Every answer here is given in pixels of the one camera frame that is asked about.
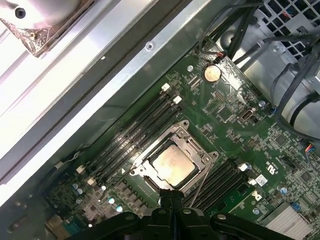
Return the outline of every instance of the metal panel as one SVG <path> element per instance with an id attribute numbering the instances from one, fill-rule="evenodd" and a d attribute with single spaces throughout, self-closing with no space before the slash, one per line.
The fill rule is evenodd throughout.
<path id="1" fill-rule="evenodd" d="M 153 50 L 144 48 L 113 78 L 103 87 L 66 125 L 58 132 L 37 154 L 13 177 L 3 185 L 0 189 L 3 193 L 1 204 L 10 197 L 16 189 L 30 178 L 47 160 L 55 153 L 77 130 L 86 123 L 90 117 L 95 114 L 102 106 L 106 106 L 104 118 L 108 118 L 111 113 L 108 108 L 110 98 L 116 94 L 117 98 L 113 98 L 123 108 L 118 115 L 113 115 L 113 119 L 108 122 L 104 119 L 92 119 L 93 123 L 86 124 L 91 128 L 89 135 L 77 132 L 77 137 L 72 138 L 69 143 L 75 146 L 81 140 L 92 137 L 95 133 L 103 128 L 104 125 L 109 126 L 119 116 L 120 112 L 124 112 L 146 89 L 152 86 L 161 75 L 166 72 L 186 51 L 190 49 L 196 42 L 197 37 L 201 33 L 201 28 L 205 28 L 212 19 L 212 16 L 229 2 L 215 2 L 211 0 L 194 0 L 192 1 L 173 21 L 171 21 L 151 42 L 154 44 Z M 50 160 L 56 161 L 61 154 L 57 153 Z"/>
<path id="2" fill-rule="evenodd" d="M 0 158 L 155 1 L 97 1 L 42 58 L 27 54 L 17 41 L 10 43 L 11 34 L 2 41 L 6 51 L 1 55 L 10 55 L 11 49 L 14 54 L 0 67 Z"/>

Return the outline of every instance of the cable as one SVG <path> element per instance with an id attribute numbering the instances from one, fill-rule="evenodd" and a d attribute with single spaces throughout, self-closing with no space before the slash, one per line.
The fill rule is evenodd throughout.
<path id="1" fill-rule="evenodd" d="M 284 119 L 284 117 L 282 116 L 282 112 L 284 111 L 287 103 L 289 102 L 289 100 L 291 99 L 293 94 L 295 93 L 296 89 L 298 88 L 298 86 L 300 85 L 302 80 L 305 78 L 305 76 L 308 74 L 308 72 L 310 71 L 310 69 L 312 68 L 314 63 L 319 58 L 319 54 L 320 54 L 320 44 L 317 44 L 312 48 L 311 54 L 309 55 L 309 57 L 307 58 L 307 60 L 303 64 L 303 66 L 301 67 L 301 70 L 295 75 L 292 83 L 290 84 L 288 89 L 285 91 L 285 93 L 282 96 L 281 101 L 279 103 L 278 109 L 275 113 L 276 122 L 279 124 L 280 127 L 284 128 L 286 131 L 288 131 L 289 133 L 291 133 L 293 135 L 296 135 L 302 139 L 308 140 L 309 142 L 318 143 L 318 144 L 320 144 L 319 138 L 309 136 L 305 133 L 302 133 L 302 132 L 295 130 Z"/>
<path id="2" fill-rule="evenodd" d="M 213 31 L 209 36 L 212 38 L 214 42 L 218 41 L 218 39 L 233 25 L 235 22 L 242 17 L 244 11 L 242 9 L 236 10 L 230 17 L 228 17 L 223 23 L 217 27 L 216 30 Z"/>
<path id="3" fill-rule="evenodd" d="M 292 127 L 295 126 L 295 122 L 296 119 L 298 117 L 298 115 L 300 114 L 300 112 L 302 111 L 302 109 L 304 109 L 307 105 L 309 105 L 310 103 L 317 103 L 320 102 L 320 95 L 317 92 L 312 92 L 310 93 L 308 96 L 306 96 L 306 100 L 304 100 L 293 112 L 292 116 L 291 116 L 291 120 L 290 120 L 290 125 Z"/>
<path id="4" fill-rule="evenodd" d="M 210 164 L 208 170 L 207 170 L 206 173 L 205 173 L 205 176 L 204 176 L 204 178 L 203 178 L 200 186 L 199 186 L 198 189 L 196 190 L 196 193 L 195 193 L 195 195 L 194 195 L 194 197 L 193 197 L 193 199 L 192 199 L 192 201 L 191 201 L 191 203 L 190 203 L 189 208 L 192 208 L 192 206 L 194 205 L 194 203 L 195 203 L 195 201 L 196 201 L 196 199 L 197 199 L 197 197 L 198 197 L 198 195 L 199 195 L 199 193 L 200 193 L 200 190 L 201 190 L 202 186 L 204 185 L 204 183 L 205 183 L 205 181 L 206 181 L 206 179 L 207 179 L 207 177 L 208 177 L 208 174 L 209 174 L 211 168 L 214 166 L 214 164 L 215 164 L 215 161 L 212 161 L 212 163 Z"/>
<path id="5" fill-rule="evenodd" d="M 306 149 L 305 149 L 305 158 L 309 164 L 309 166 L 312 168 L 313 171 L 315 171 L 317 174 L 320 174 L 320 171 L 312 164 L 311 159 L 310 159 L 310 153 L 315 150 L 314 146 L 310 144 Z"/>
<path id="6" fill-rule="evenodd" d="M 315 36 L 313 35 L 288 35 L 288 36 L 273 36 L 268 37 L 262 40 L 264 44 L 271 43 L 271 42 L 298 42 L 298 41 L 312 41 L 315 39 Z M 244 55 L 239 57 L 237 60 L 235 60 L 233 63 L 235 65 L 238 65 L 243 60 L 250 57 L 252 54 L 254 54 L 257 50 L 261 48 L 260 44 L 255 44 L 253 47 L 251 47 Z"/>
<path id="7" fill-rule="evenodd" d="M 244 37 L 246 35 L 246 32 L 248 30 L 248 27 L 250 25 L 250 22 L 256 12 L 258 7 L 251 7 L 248 10 L 246 10 L 246 13 L 242 17 L 242 20 L 235 31 L 235 34 L 231 40 L 230 46 L 227 51 L 227 56 L 232 60 L 234 56 L 236 55 L 236 52 L 239 50 L 242 41 L 244 40 Z"/>
<path id="8" fill-rule="evenodd" d="M 276 87 L 277 84 L 280 80 L 280 78 L 282 78 L 284 75 L 286 75 L 286 73 L 293 68 L 293 64 L 292 63 L 288 63 L 285 68 L 282 70 L 282 72 L 280 72 L 280 74 L 274 79 L 271 88 L 270 88 L 270 102 L 271 102 L 271 106 L 273 109 L 276 108 L 275 106 L 275 91 L 276 91 Z"/>
<path id="9" fill-rule="evenodd" d="M 198 42 L 198 48 L 199 48 L 199 52 L 201 54 L 204 55 L 217 55 L 220 54 L 221 52 L 216 52 L 216 51 L 205 51 L 203 50 L 203 43 L 204 40 L 206 38 L 206 36 L 208 35 L 208 33 L 212 30 L 212 28 L 215 26 L 216 21 L 221 17 L 221 15 L 229 10 L 229 9 L 240 9 L 240 8 L 250 8 L 250 7 L 261 7 L 263 6 L 263 3 L 245 3 L 245 4 L 236 4 L 236 5 L 228 5 L 225 6 L 224 8 L 222 8 L 217 15 L 214 16 L 214 18 L 212 19 L 211 23 L 209 24 L 209 26 L 206 28 L 206 30 L 203 32 L 203 34 L 201 35 L 201 37 L 199 38 L 199 42 Z"/>

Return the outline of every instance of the screw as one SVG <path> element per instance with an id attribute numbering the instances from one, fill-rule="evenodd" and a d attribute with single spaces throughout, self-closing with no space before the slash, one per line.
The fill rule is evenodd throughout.
<path id="1" fill-rule="evenodd" d="M 184 209 L 182 212 L 184 214 L 191 214 L 191 210 L 190 209 Z"/>
<path id="2" fill-rule="evenodd" d="M 217 215 L 216 216 L 218 219 L 220 219 L 220 220 L 226 220 L 227 219 L 227 217 L 225 216 L 225 215 L 222 215 L 222 214 L 219 214 L 219 215 Z"/>
<path id="3" fill-rule="evenodd" d="M 279 46 L 276 46 L 274 49 L 273 49 L 273 51 L 276 53 L 276 52 L 278 52 L 280 50 L 280 47 Z"/>
<path id="4" fill-rule="evenodd" d="M 187 67 L 187 70 L 188 70 L 188 72 L 192 72 L 192 71 L 194 70 L 194 66 L 189 65 L 189 66 Z"/>
<path id="5" fill-rule="evenodd" d="M 252 212 L 254 215 L 258 215 L 260 213 L 258 208 L 253 209 Z"/>
<path id="6" fill-rule="evenodd" d="M 209 158 L 207 157 L 207 156 L 204 156 L 203 158 L 202 158 L 202 161 L 203 161 L 203 163 L 207 163 L 207 162 L 209 162 Z"/>

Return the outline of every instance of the integrated circuit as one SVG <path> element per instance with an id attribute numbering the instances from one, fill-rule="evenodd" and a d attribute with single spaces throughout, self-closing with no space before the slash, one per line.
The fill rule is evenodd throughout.
<path id="1" fill-rule="evenodd" d="M 274 141 L 276 142 L 276 144 L 282 147 L 288 140 L 285 136 L 281 134 Z"/>
<path id="2" fill-rule="evenodd" d="M 133 164 L 130 175 L 140 175 L 155 191 L 189 190 L 218 158 L 207 153 L 187 131 L 189 122 L 172 125 Z"/>
<path id="3" fill-rule="evenodd" d="M 312 177 L 311 177 L 310 173 L 306 171 L 305 173 L 303 173 L 303 174 L 300 176 L 300 178 L 301 178 L 305 183 L 307 183 Z"/>

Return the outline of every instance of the black cable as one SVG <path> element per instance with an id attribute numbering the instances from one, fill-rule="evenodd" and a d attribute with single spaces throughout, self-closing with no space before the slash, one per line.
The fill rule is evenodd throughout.
<path id="1" fill-rule="evenodd" d="M 243 15 L 242 20 L 235 31 L 235 34 L 231 40 L 230 46 L 227 51 L 227 56 L 232 60 L 236 55 L 236 52 L 239 50 L 242 41 L 246 35 L 248 27 L 252 21 L 252 18 L 258 7 L 251 7 L 246 10 L 246 13 Z"/>
<path id="2" fill-rule="evenodd" d="M 276 91 L 276 87 L 277 84 L 280 80 L 280 78 L 282 78 L 284 75 L 286 75 L 286 73 L 292 68 L 293 64 L 292 63 L 288 63 L 285 68 L 282 70 L 282 72 L 280 72 L 280 74 L 274 79 L 271 88 L 270 88 L 270 102 L 271 102 L 271 106 L 274 109 L 275 106 L 275 91 Z"/>
<path id="3" fill-rule="evenodd" d="M 295 93 L 296 89 L 298 88 L 298 86 L 300 85 L 302 80 L 305 78 L 305 76 L 308 74 L 308 72 L 310 71 L 310 69 L 312 68 L 314 63 L 319 58 L 319 54 L 320 54 L 320 45 L 317 44 L 312 48 L 311 54 L 309 55 L 309 57 L 307 58 L 307 60 L 303 64 L 301 70 L 295 75 L 292 83 L 290 84 L 288 89 L 285 91 L 285 93 L 282 96 L 281 101 L 279 103 L 278 109 L 277 109 L 277 111 L 275 113 L 276 122 L 279 124 L 280 127 L 284 128 L 286 131 L 288 131 L 289 133 L 291 133 L 293 135 L 296 135 L 296 136 L 298 136 L 298 137 L 300 137 L 302 139 L 308 140 L 308 141 L 313 142 L 313 143 L 318 143 L 318 144 L 320 144 L 320 139 L 319 138 L 316 138 L 316 137 L 313 137 L 313 136 L 309 136 L 309 135 L 307 135 L 305 133 L 302 133 L 302 132 L 299 132 L 299 131 L 295 130 L 284 119 L 284 117 L 282 116 L 282 112 L 284 111 L 287 103 L 289 102 L 289 100 L 291 99 L 293 94 Z"/>
<path id="4" fill-rule="evenodd" d="M 235 22 L 243 16 L 245 12 L 242 9 L 238 9 L 235 12 L 232 13 L 232 16 L 228 17 L 223 23 L 220 24 L 219 27 L 217 27 L 216 30 L 212 34 L 210 34 L 210 37 L 214 42 L 218 41 L 218 39 L 233 25 Z"/>
<path id="5" fill-rule="evenodd" d="M 291 120 L 290 120 L 290 125 L 292 127 L 295 126 L 295 122 L 296 119 L 298 117 L 298 115 L 300 114 L 300 112 L 302 111 L 302 109 L 304 109 L 307 105 L 309 105 L 310 103 L 317 103 L 320 102 L 320 95 L 317 92 L 312 92 L 310 93 L 307 97 L 306 100 L 304 100 L 293 112 L 292 116 L 291 116 Z"/>
<path id="6" fill-rule="evenodd" d="M 237 60 L 235 60 L 233 63 L 235 65 L 238 65 L 239 63 L 241 63 L 243 60 L 245 60 L 246 58 L 250 57 L 252 54 L 254 54 L 258 49 L 260 48 L 259 44 L 254 45 L 253 47 L 251 47 L 248 51 L 245 52 L 244 55 L 242 55 L 241 57 L 239 57 Z"/>
<path id="7" fill-rule="evenodd" d="M 271 43 L 271 42 L 298 42 L 298 41 L 312 41 L 315 39 L 315 36 L 313 35 L 288 35 L 288 36 L 273 36 L 268 37 L 262 40 L 264 44 Z M 241 63 L 246 58 L 250 57 L 252 54 L 254 54 L 257 50 L 260 49 L 259 44 L 255 44 L 253 47 L 251 47 L 243 56 L 239 57 L 237 60 L 235 60 L 233 63 L 235 65 Z"/>
<path id="8" fill-rule="evenodd" d="M 201 37 L 199 38 L 199 42 L 198 42 L 198 48 L 199 48 L 199 52 L 201 54 L 204 55 L 219 55 L 221 54 L 221 52 L 216 52 L 216 51 L 205 51 L 203 50 L 203 42 L 206 38 L 206 36 L 209 34 L 209 32 L 212 30 L 212 28 L 215 26 L 216 21 L 221 17 L 221 15 L 229 10 L 229 9 L 240 9 L 240 8 L 250 8 L 250 7 L 261 7 L 263 6 L 263 3 L 245 3 L 245 4 L 236 4 L 236 5 L 228 5 L 225 6 L 224 8 L 222 8 L 217 15 L 214 16 L 214 18 L 212 19 L 211 23 L 209 24 L 209 26 L 206 28 L 206 30 L 203 32 L 203 34 L 201 35 Z"/>

